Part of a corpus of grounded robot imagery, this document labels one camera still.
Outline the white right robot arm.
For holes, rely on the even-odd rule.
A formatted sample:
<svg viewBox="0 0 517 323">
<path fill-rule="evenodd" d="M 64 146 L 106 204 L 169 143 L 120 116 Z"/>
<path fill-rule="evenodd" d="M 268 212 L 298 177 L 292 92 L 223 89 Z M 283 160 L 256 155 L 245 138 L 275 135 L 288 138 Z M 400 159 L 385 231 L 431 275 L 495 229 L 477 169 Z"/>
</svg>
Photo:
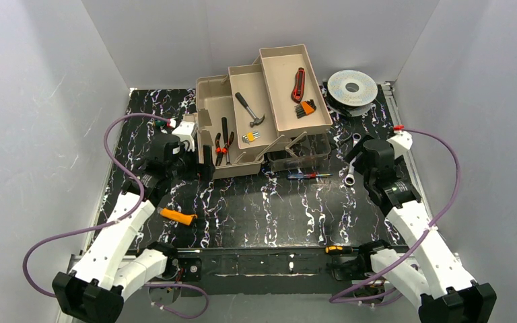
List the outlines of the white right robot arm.
<svg viewBox="0 0 517 323">
<path fill-rule="evenodd" d="M 364 178 L 370 200 L 394 225 L 410 248 L 402 256 L 383 241 L 361 245 L 357 261 L 383 278 L 416 308 L 420 322 L 488 322 L 497 300 L 489 283 L 479 283 L 455 257 L 438 232 L 412 181 L 397 173 L 398 159 L 413 144 L 406 131 L 389 139 L 366 135 L 346 160 Z"/>
</svg>

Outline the yellow small hex key set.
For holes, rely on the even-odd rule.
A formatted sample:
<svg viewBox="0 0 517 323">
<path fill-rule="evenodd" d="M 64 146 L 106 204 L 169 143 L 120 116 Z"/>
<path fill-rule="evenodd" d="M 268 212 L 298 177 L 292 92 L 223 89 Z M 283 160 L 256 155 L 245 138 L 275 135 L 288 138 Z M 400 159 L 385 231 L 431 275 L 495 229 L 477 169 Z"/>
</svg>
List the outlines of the yellow small hex key set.
<svg viewBox="0 0 517 323">
<path fill-rule="evenodd" d="M 242 135 L 242 141 L 244 143 L 252 143 L 260 137 L 261 137 L 261 134 L 258 131 L 253 131 L 250 133 L 246 133 L 245 135 Z"/>
</svg>

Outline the black handled silver tool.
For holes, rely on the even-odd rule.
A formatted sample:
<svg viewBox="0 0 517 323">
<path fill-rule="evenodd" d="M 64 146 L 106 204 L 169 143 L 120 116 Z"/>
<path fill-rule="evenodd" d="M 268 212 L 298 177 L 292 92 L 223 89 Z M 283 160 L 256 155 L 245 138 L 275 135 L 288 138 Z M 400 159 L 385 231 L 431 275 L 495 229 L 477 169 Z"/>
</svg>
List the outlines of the black handled silver tool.
<svg viewBox="0 0 517 323">
<path fill-rule="evenodd" d="M 229 132 L 228 132 L 228 121 L 226 117 L 221 118 L 222 135 L 223 135 L 223 148 L 221 152 L 226 155 L 228 152 L 229 145 Z"/>
</svg>

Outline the black orange hex key set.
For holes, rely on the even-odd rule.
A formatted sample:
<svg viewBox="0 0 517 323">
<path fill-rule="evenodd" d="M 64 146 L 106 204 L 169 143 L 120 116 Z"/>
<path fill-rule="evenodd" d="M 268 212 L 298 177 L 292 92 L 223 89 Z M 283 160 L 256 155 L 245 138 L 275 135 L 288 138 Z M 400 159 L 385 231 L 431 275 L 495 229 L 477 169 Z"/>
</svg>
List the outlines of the black orange hex key set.
<svg viewBox="0 0 517 323">
<path fill-rule="evenodd" d="M 313 99 L 301 101 L 295 106 L 295 114 L 298 119 L 309 116 L 316 112 L 317 107 Z"/>
</svg>

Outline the blue red screwdriver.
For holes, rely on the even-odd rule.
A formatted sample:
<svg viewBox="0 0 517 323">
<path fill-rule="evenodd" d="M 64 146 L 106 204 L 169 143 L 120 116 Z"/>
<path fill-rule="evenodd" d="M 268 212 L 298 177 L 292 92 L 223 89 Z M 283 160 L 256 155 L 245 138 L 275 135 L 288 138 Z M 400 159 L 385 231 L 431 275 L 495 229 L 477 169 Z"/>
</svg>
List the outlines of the blue red screwdriver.
<svg viewBox="0 0 517 323">
<path fill-rule="evenodd" d="M 332 174 L 319 174 L 319 173 L 309 173 L 309 174 L 289 174 L 287 175 L 287 179 L 289 180 L 309 180 L 315 178 L 329 178 Z"/>
</svg>

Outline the red handled pliers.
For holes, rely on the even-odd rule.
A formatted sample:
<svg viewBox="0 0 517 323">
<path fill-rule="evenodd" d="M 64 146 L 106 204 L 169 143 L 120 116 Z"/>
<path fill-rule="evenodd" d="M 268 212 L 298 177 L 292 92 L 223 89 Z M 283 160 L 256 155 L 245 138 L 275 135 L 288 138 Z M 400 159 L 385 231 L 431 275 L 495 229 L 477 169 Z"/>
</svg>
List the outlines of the red handled pliers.
<svg viewBox="0 0 517 323">
<path fill-rule="evenodd" d="M 230 133 L 230 136 L 228 137 L 227 142 L 223 146 L 221 146 L 219 143 L 221 134 L 220 133 L 216 134 L 216 136 L 215 136 L 215 152 L 217 154 L 217 157 L 216 157 L 216 161 L 215 161 L 215 167 L 220 166 L 223 155 L 228 153 L 228 149 L 230 148 L 230 145 L 232 144 L 232 142 L 234 140 L 234 135 L 235 135 L 235 133 L 234 133 L 234 131 L 232 131 Z"/>
</svg>

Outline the small black handled hammer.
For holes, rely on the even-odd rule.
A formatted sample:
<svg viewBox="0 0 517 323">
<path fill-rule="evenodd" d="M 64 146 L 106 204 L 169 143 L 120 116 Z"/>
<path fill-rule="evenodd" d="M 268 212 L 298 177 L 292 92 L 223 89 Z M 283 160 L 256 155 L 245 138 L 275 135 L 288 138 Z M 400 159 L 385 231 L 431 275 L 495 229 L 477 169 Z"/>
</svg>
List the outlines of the small black handled hammer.
<svg viewBox="0 0 517 323">
<path fill-rule="evenodd" d="M 239 107 L 243 108 L 251 117 L 251 121 L 248 122 L 250 128 L 254 128 L 260 126 L 264 123 L 266 115 L 265 114 L 257 114 L 246 101 L 244 96 L 240 92 L 236 92 L 234 94 L 235 101 L 239 105 Z"/>
</svg>

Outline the translucent brown tool box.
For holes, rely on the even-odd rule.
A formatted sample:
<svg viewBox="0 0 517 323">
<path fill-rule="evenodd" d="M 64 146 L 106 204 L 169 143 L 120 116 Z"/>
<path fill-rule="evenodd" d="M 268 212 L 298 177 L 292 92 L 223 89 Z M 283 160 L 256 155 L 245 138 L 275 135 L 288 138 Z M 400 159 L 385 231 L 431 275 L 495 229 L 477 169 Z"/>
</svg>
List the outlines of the translucent brown tool box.
<svg viewBox="0 0 517 323">
<path fill-rule="evenodd" d="M 305 69 L 302 101 L 315 101 L 317 110 L 298 119 L 291 92 L 299 67 Z M 235 101 L 240 92 L 257 114 L 266 118 L 260 126 L 250 128 L 250 115 Z M 203 146 L 215 152 L 215 136 L 221 134 L 221 118 L 228 121 L 229 136 L 234 140 L 215 167 L 214 179 L 248 176 L 259 173 L 263 164 L 274 172 L 321 166 L 331 154 L 329 132 L 333 125 L 305 45 L 262 48 L 249 65 L 229 67 L 224 75 L 201 77 L 195 85 L 198 161 L 203 161 Z M 258 131 L 261 137 L 244 143 L 242 135 Z"/>
</svg>

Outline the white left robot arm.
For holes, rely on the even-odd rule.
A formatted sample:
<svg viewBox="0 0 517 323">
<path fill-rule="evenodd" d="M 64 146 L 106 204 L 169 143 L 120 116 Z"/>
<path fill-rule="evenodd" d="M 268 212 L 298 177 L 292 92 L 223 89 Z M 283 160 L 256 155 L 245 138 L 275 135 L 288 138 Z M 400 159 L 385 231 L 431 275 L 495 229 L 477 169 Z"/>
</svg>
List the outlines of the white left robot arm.
<svg viewBox="0 0 517 323">
<path fill-rule="evenodd" d="M 160 208 L 175 180 L 209 180 L 214 166 L 210 147 L 197 161 L 195 136 L 173 132 L 156 135 L 147 155 L 129 173 L 108 218 L 92 245 L 52 287 L 61 311 L 82 322 L 116 322 L 126 300 L 152 279 L 156 287 L 179 289 L 181 280 L 198 281 L 202 264 L 183 258 L 171 244 L 153 242 L 124 260 L 144 223 L 155 213 L 190 225 L 196 215 Z"/>
</svg>

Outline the red black utility knife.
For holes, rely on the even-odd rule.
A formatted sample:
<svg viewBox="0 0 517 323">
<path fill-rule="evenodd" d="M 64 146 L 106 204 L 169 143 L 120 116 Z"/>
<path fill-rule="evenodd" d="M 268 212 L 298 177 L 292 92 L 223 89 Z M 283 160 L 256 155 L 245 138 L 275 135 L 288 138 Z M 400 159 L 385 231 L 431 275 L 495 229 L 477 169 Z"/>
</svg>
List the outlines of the red black utility knife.
<svg viewBox="0 0 517 323">
<path fill-rule="evenodd" d="M 299 104 L 304 96 L 304 85 L 305 82 L 305 69 L 303 67 L 299 67 L 296 75 L 295 75 L 295 83 L 293 90 L 291 92 L 291 99 Z"/>
</svg>

